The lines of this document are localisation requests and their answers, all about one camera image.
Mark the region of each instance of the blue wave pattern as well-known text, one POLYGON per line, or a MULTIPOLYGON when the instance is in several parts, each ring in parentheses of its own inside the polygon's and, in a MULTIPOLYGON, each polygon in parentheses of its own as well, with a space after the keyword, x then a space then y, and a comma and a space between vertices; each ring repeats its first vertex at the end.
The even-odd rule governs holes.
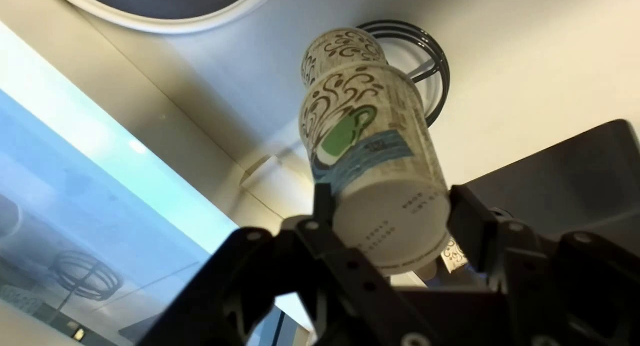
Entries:
POLYGON ((413 155, 398 130, 390 129, 361 139, 327 169, 318 167, 314 162, 311 162, 311 168, 315 181, 330 183, 331 192, 335 195, 366 170, 392 159, 413 155))

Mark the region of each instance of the stacked paper cup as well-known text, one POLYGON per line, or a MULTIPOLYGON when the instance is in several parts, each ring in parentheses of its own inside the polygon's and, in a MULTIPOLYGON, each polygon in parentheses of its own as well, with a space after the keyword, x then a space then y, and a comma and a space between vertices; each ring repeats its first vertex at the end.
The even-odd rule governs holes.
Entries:
POLYGON ((414 83, 359 29, 318 37, 301 71, 300 136, 336 197, 336 234, 386 275, 436 259, 450 203, 414 83))

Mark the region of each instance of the green cup graphic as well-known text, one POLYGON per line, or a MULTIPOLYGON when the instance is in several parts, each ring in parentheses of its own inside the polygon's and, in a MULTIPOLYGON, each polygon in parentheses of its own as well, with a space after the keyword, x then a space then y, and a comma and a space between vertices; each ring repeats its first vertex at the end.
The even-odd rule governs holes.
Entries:
POLYGON ((351 110, 340 118, 316 148, 318 160, 327 166, 336 163, 352 145, 358 142, 362 131, 373 122, 376 114, 377 110, 374 106, 365 105, 351 110))

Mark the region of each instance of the disposable coffee cup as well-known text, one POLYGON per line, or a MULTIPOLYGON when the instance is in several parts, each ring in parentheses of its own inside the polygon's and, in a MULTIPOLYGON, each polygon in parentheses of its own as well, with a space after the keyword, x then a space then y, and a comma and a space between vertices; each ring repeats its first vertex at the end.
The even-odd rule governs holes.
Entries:
POLYGON ((421 96, 384 63, 345 63, 308 88, 299 131, 315 182, 331 184, 333 229, 381 273, 416 270, 450 236, 448 189, 421 96))
POLYGON ((329 70, 357 62, 387 63, 382 47, 373 36, 357 28, 333 29, 318 36, 304 53, 301 73, 305 87, 329 70))

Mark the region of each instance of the cup bottom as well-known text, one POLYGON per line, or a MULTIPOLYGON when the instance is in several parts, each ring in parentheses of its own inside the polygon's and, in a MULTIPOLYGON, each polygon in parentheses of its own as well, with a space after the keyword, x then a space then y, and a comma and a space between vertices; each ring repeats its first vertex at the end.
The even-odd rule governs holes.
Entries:
POLYGON ((436 259, 450 235, 449 198, 420 179, 380 180, 338 196, 333 229, 384 275, 416 270, 436 259))

